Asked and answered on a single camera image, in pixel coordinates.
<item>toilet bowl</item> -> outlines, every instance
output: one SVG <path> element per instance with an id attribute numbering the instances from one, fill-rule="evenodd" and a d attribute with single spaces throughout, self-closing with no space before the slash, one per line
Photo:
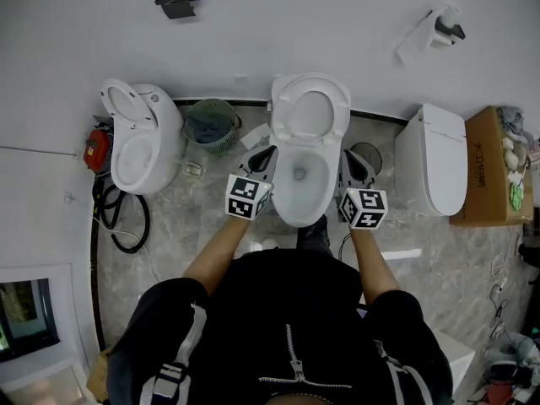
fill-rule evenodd
<path id="1" fill-rule="evenodd" d="M 287 224 L 309 226 L 332 200 L 351 95 L 327 75 L 308 73 L 276 79 L 272 100 L 273 205 Z"/>
<path id="2" fill-rule="evenodd" d="M 451 112 L 424 105 L 396 138 L 396 191 L 412 210 L 451 216 L 467 194 L 465 122 Z"/>
<path id="3" fill-rule="evenodd" d="M 111 176 L 124 192 L 148 194 L 175 177 L 186 140 L 183 119 L 172 99 L 152 84 L 130 86 L 107 79 L 103 105 L 114 119 Z"/>

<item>wall bracket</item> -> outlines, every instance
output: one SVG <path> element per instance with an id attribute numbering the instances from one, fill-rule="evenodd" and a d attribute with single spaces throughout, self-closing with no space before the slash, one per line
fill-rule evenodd
<path id="1" fill-rule="evenodd" d="M 196 0 L 155 0 L 157 6 L 161 6 L 169 19 L 194 17 L 193 6 L 190 2 Z"/>

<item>window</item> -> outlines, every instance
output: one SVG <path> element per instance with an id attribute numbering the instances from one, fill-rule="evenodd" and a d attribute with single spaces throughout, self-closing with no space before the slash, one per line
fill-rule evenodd
<path id="1" fill-rule="evenodd" d="M 58 342 L 49 280 L 0 283 L 0 361 Z"/>

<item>black cable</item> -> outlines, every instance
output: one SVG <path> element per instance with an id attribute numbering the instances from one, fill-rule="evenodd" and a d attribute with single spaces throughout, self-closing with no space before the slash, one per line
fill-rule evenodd
<path id="1" fill-rule="evenodd" d="M 493 306 L 495 306 L 495 315 L 494 315 L 493 319 L 491 320 L 491 322 L 489 323 L 489 327 L 494 328 L 495 324 L 497 324 L 495 329 L 491 332 L 491 336 L 493 336 L 494 331 L 497 329 L 497 327 L 502 322 L 500 317 L 503 314 L 503 309 L 508 305 L 508 299 L 504 299 L 498 305 L 495 303 L 495 300 L 493 300 L 493 292 L 497 288 L 499 288 L 499 291 L 501 291 L 501 288 L 500 288 L 499 285 L 494 285 L 494 287 L 491 289 L 491 292 L 489 293 L 489 299 L 491 300 L 491 303 L 493 303 Z"/>
<path id="2" fill-rule="evenodd" d="M 102 189 L 102 185 L 99 184 L 99 181 L 102 179 L 102 177 L 95 179 L 94 186 L 92 187 L 92 197 L 94 198 L 96 205 L 97 205 L 97 214 L 98 217 L 101 217 L 101 222 L 108 230 L 113 230 L 116 226 L 116 222 L 118 221 L 118 216 L 120 214 L 120 209 L 122 207 L 122 201 L 124 200 L 124 197 L 126 196 L 126 192 L 119 191 L 118 197 L 115 201 L 111 202 L 110 204 L 107 204 L 107 197 L 109 194 L 116 189 L 116 185 L 112 184 L 109 187 L 105 189 L 103 193 L 100 193 L 100 188 Z M 146 200 L 142 195 L 136 195 L 138 198 L 138 201 L 141 203 L 141 206 L 143 207 L 143 213 L 144 213 L 144 232 L 143 236 L 141 237 L 141 240 L 133 247 L 125 247 L 123 246 L 120 241 L 116 238 L 114 234 L 111 234 L 111 238 L 115 246 L 124 253 L 137 253 L 143 246 L 146 240 L 149 237 L 150 232 L 150 211 L 149 206 L 146 203 Z M 105 214 L 106 210 L 110 210 L 111 208 L 114 208 L 115 211 L 112 215 L 112 220 L 109 222 L 107 219 L 107 216 Z"/>
<path id="3" fill-rule="evenodd" d="M 514 343 L 512 338 L 510 337 L 510 334 L 508 334 L 508 332 L 506 331 L 505 324 L 501 320 L 501 317 L 502 317 L 502 314 L 503 314 L 503 309 L 508 305 L 508 299 L 503 299 L 498 305 L 497 305 L 497 303 L 495 303 L 495 300 L 493 300 L 493 292 L 497 288 L 499 289 L 499 292 L 502 291 L 502 288 L 500 287 L 500 285 L 494 285 L 493 288 L 491 289 L 491 292 L 489 293 L 489 299 L 491 300 L 491 303 L 493 303 L 493 306 L 495 307 L 495 315 L 494 315 L 493 319 L 491 320 L 491 322 L 489 323 L 489 327 L 491 327 L 491 328 L 494 327 L 493 331 L 491 332 L 490 337 L 493 338 L 493 334 L 495 333 L 497 328 L 499 328 L 499 326 L 502 325 L 503 326 L 503 332 L 505 332 L 505 335 L 508 337 L 508 340 L 510 341 L 512 346 L 516 349 L 516 355 L 518 355 L 519 351 L 520 351 L 521 344 L 526 339 L 528 339 L 528 337 L 524 337 L 516 347 L 516 344 Z"/>
<path id="4" fill-rule="evenodd" d="M 351 234 L 347 234 L 345 235 L 345 237 L 343 238 L 343 241 L 341 243 L 341 246 L 339 246 L 339 252 L 337 253 L 337 259 L 339 261 L 342 261 L 342 254 L 343 254 L 343 245 L 345 245 L 345 243 L 347 242 L 348 239 L 351 238 Z"/>

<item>red device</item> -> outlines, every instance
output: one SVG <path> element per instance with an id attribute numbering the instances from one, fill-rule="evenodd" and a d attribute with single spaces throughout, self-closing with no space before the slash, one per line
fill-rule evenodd
<path id="1" fill-rule="evenodd" d="M 107 159 L 111 143 L 106 131 L 94 129 L 86 140 L 84 162 L 93 172 L 100 172 Z"/>

